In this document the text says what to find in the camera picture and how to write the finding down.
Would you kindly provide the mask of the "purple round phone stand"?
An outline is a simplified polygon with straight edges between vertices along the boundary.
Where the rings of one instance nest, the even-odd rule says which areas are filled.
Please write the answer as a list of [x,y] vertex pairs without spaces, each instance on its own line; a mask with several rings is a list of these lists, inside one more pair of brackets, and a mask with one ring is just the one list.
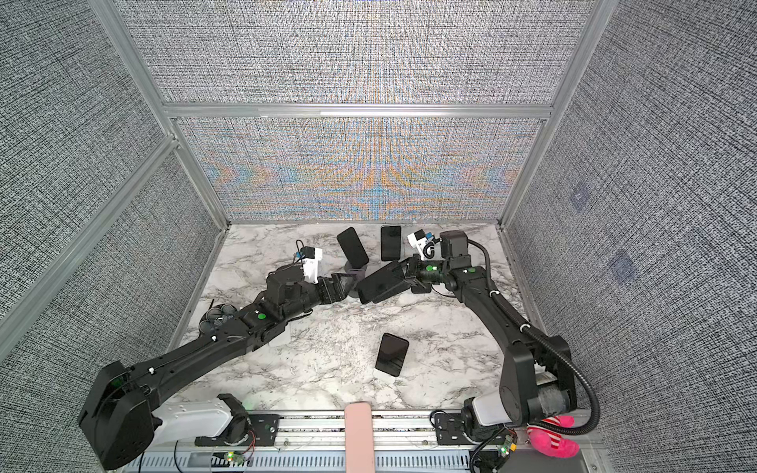
[[366,271],[366,266],[355,268],[349,264],[345,265],[344,273],[348,276],[346,288],[348,289],[347,296],[349,298],[358,299],[357,285],[366,278]]

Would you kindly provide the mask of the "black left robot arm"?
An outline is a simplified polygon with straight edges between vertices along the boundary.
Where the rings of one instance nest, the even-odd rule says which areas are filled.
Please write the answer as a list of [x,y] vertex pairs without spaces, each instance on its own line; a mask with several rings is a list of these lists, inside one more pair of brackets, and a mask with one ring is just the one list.
[[311,283],[270,274],[266,284],[251,304],[232,313],[214,332],[130,367],[116,361],[100,369],[78,425],[102,468],[118,469],[149,447],[157,429],[168,425],[153,412],[178,391],[222,364],[263,347],[314,307],[344,301],[357,279],[334,273]]

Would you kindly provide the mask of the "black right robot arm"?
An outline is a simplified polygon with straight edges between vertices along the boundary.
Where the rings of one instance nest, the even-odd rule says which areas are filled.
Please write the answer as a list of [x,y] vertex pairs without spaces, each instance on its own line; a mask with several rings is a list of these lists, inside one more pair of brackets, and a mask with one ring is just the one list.
[[504,426],[544,427],[547,418],[577,408],[576,383],[585,379],[569,345],[532,326],[500,293],[487,267],[472,266],[468,256],[444,261],[412,256],[400,268],[413,289],[445,286],[479,317],[504,355],[497,390],[463,402],[463,429],[471,439],[481,441]]

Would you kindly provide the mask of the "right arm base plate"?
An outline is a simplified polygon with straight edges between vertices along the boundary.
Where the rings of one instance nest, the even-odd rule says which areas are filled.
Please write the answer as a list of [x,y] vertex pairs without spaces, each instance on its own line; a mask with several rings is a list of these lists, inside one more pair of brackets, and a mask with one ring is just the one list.
[[518,434],[504,425],[482,426],[468,413],[434,410],[429,415],[437,444],[469,447],[473,453],[509,457],[518,448]]

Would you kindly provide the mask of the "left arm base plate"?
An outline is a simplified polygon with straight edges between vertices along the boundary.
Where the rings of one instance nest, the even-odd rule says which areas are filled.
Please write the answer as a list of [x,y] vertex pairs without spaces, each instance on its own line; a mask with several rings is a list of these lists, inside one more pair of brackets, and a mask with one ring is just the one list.
[[252,436],[255,437],[257,447],[273,447],[278,435],[281,416],[278,414],[250,414],[248,423],[242,429],[242,437],[238,441],[229,441],[226,434],[219,437],[197,437],[196,447],[249,447]]

